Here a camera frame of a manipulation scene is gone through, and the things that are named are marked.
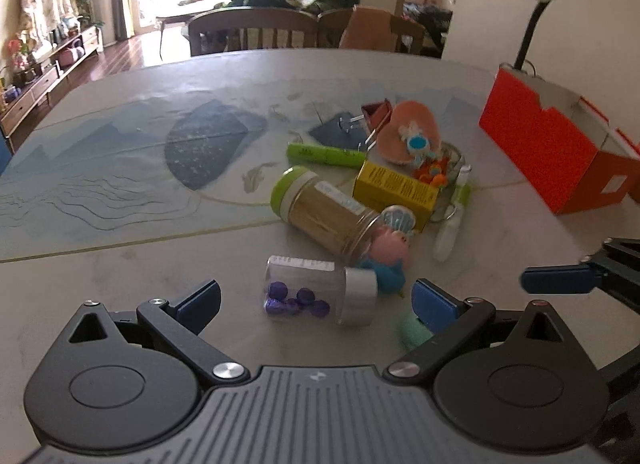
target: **green ball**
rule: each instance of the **green ball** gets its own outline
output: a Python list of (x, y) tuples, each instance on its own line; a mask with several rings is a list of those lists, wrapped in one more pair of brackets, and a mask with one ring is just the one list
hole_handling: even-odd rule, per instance
[(413, 312), (410, 312), (402, 320), (400, 337), (405, 348), (411, 351), (431, 339), (433, 334)]

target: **white label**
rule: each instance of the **white label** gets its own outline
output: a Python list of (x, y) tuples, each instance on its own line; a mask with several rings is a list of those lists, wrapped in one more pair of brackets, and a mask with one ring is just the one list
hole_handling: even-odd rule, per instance
[(332, 201), (337, 202), (343, 208), (348, 209), (354, 215), (360, 215), (365, 209), (367, 209), (356, 199), (345, 195), (339, 189), (331, 186), (331, 184), (324, 180), (316, 183), (316, 189), (320, 193), (327, 195)]
[(290, 256), (270, 256), (269, 263), (278, 264), (279, 266), (325, 270), (327, 272), (335, 270), (335, 264), (333, 262), (323, 262), (322, 260), (305, 260), (304, 258), (291, 258)]
[(625, 183), (626, 175), (614, 175), (607, 185), (602, 189), (602, 193), (615, 193)]

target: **silver screw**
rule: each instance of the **silver screw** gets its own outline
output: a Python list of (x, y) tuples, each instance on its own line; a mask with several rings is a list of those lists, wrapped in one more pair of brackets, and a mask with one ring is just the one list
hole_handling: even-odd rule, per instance
[(411, 361), (398, 361), (389, 365), (387, 370), (396, 378), (414, 378), (420, 373), (420, 367)]
[(240, 363), (228, 361), (213, 367), (213, 375), (220, 379), (235, 379), (244, 374), (244, 367)]

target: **pink cloth on chair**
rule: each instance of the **pink cloth on chair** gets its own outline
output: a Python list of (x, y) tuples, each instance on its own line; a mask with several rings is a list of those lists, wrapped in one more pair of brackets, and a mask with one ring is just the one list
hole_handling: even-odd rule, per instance
[(355, 6), (340, 48), (393, 52), (396, 37), (391, 34), (391, 13), (375, 7)]

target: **table leg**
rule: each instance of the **table leg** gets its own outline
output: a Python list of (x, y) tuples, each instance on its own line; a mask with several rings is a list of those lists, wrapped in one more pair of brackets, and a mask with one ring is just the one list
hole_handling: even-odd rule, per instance
[(160, 22), (160, 59), (162, 59), (162, 35), (164, 34), (164, 20)]

